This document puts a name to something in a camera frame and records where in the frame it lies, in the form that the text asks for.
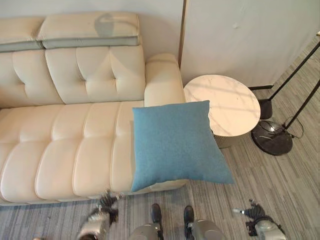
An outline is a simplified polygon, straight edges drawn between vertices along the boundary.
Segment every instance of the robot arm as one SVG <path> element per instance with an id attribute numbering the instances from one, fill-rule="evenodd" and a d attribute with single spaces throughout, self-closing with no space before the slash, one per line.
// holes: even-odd
<path id="1" fill-rule="evenodd" d="M 281 228 L 281 225 L 275 223 L 275 221 L 268 215 L 265 210 L 252 199 L 250 199 L 251 208 L 241 210 L 239 208 L 233 208 L 234 213 L 243 214 L 252 219 L 245 223 L 250 236 L 258 236 L 259 240 L 286 240 L 285 232 Z"/>
<path id="2" fill-rule="evenodd" d="M 118 210 L 112 208 L 113 204 L 123 195 L 112 196 L 106 192 L 97 203 L 96 208 L 90 213 L 82 224 L 76 237 L 77 240 L 105 240 L 110 226 L 117 221 Z"/>

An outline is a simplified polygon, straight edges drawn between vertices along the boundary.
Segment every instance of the sofa backrest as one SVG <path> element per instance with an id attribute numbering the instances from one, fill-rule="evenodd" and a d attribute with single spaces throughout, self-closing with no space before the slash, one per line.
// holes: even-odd
<path id="1" fill-rule="evenodd" d="M 10 20 L 19 32 L 12 33 Z M 136 14 L 51 15 L 42 24 L 39 17 L 27 20 L 0 19 L 0 32 L 6 33 L 0 36 L 0 108 L 144 99 Z"/>

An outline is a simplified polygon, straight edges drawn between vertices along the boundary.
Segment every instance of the sofa armrest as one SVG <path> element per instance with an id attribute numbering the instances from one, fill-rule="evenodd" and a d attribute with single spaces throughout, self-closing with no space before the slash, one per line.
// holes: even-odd
<path id="1" fill-rule="evenodd" d="M 161 53 L 149 58 L 145 69 L 144 106 L 185 103 L 181 74 L 174 55 Z"/>

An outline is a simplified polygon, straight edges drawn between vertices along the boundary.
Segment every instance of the gray carpet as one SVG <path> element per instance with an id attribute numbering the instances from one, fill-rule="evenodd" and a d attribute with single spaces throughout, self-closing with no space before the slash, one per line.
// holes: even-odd
<path id="1" fill-rule="evenodd" d="M 317 44 L 315 38 L 271 90 L 257 90 L 259 98 L 269 96 Z M 320 77 L 320 50 L 297 73 L 273 101 L 273 119 L 283 123 L 300 107 Z M 316 93 L 299 119 L 304 136 L 293 139 L 289 154 L 274 157 L 263 153 L 248 134 L 241 142 L 223 149 L 235 185 L 191 181 L 172 191 L 129 196 L 119 203 L 119 221 L 111 227 L 109 239 L 126 240 L 138 226 L 150 222 L 150 206 L 159 203 L 164 237 L 182 240 L 183 210 L 192 205 L 197 218 L 216 222 L 228 239 L 248 239 L 244 216 L 231 208 L 249 207 L 253 198 L 266 213 L 283 226 L 289 239 L 318 239 L 319 221 L 319 102 Z M 295 122 L 289 131 L 301 134 Z M 0 207 L 0 239 L 74 239 L 95 201 L 47 205 Z"/>

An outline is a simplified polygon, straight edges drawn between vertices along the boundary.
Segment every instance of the baseboard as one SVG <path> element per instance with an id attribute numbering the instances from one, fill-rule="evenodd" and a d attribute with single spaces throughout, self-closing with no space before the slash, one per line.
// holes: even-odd
<path id="1" fill-rule="evenodd" d="M 266 85 L 266 86 L 250 86 L 250 90 L 262 90 L 262 89 L 272 89 L 273 85 Z"/>

